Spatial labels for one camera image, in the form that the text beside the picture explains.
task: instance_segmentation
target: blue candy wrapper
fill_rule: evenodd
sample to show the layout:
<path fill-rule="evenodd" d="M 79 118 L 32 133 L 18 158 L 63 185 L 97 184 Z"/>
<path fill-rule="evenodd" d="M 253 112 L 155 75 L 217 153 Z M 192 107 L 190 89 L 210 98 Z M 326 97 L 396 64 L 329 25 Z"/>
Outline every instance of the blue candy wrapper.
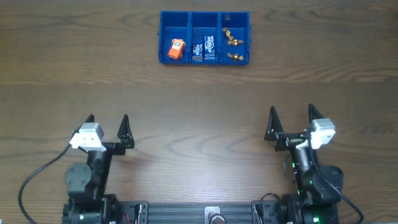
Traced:
<path fill-rule="evenodd" d="M 192 60 L 194 62 L 203 61 L 203 44 L 193 44 Z"/>
<path fill-rule="evenodd" d="M 204 35 L 205 38 L 205 60 L 215 59 L 214 35 Z"/>

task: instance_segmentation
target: orange snack package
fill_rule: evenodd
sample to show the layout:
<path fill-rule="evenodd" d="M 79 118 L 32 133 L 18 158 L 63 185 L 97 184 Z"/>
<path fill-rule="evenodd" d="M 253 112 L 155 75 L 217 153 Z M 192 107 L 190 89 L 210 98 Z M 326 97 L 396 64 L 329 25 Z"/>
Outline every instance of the orange snack package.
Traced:
<path fill-rule="evenodd" d="M 172 46 L 167 54 L 170 58 L 179 60 L 182 58 L 182 51 L 184 50 L 185 42 L 182 39 L 173 39 Z"/>

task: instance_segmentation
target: blue divided container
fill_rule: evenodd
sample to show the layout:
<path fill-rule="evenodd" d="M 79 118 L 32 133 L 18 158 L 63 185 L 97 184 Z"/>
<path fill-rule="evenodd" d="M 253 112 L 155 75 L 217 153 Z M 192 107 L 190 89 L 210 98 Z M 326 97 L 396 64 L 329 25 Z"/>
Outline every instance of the blue divided container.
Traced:
<path fill-rule="evenodd" d="M 222 31 L 227 27 L 235 39 L 244 43 L 234 47 Z M 216 57 L 202 62 L 192 61 L 193 44 L 204 44 L 204 35 L 214 35 Z M 185 48 L 180 60 L 167 56 L 172 39 L 183 39 Z M 160 12 L 159 61 L 174 64 L 245 65 L 250 59 L 250 14 L 248 12 Z M 243 55 L 243 61 L 234 61 L 227 53 Z"/>

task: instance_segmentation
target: wooden table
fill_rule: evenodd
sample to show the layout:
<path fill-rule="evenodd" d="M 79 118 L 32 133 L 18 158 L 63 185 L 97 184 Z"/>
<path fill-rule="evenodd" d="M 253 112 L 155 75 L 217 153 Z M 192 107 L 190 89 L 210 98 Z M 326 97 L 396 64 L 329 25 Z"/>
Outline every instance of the wooden table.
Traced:
<path fill-rule="evenodd" d="M 160 10 L 250 11 L 246 67 L 165 66 Z M 295 192 L 287 153 L 263 137 L 272 105 L 287 132 L 314 103 L 336 125 L 318 151 L 345 173 L 343 192 L 367 221 L 398 220 L 398 5 L 395 1 L 0 2 L 0 218 L 27 223 L 25 178 L 90 114 L 117 140 L 124 113 L 136 148 L 114 157 L 107 192 L 149 202 L 250 202 Z M 23 201 L 59 223 L 69 150 L 34 177 Z M 339 203 L 341 223 L 357 214 Z"/>

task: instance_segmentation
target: wooden tabletop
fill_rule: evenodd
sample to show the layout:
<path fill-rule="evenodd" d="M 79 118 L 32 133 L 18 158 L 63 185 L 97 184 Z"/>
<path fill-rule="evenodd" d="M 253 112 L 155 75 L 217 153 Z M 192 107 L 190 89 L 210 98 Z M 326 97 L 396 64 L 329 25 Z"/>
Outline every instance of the wooden tabletop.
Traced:
<path fill-rule="evenodd" d="M 248 66 L 165 66 L 159 12 L 250 11 Z M 126 113 L 136 148 L 115 156 L 107 193 L 149 202 L 250 202 L 292 194 L 263 140 L 275 105 L 287 132 L 307 104 L 336 125 L 318 150 L 367 221 L 398 220 L 398 5 L 395 1 L 1 1 L 0 219 L 27 223 L 17 193 L 93 113 L 105 140 Z M 24 205 L 60 223 L 69 150 L 34 177 Z M 341 223 L 357 214 L 339 203 Z"/>

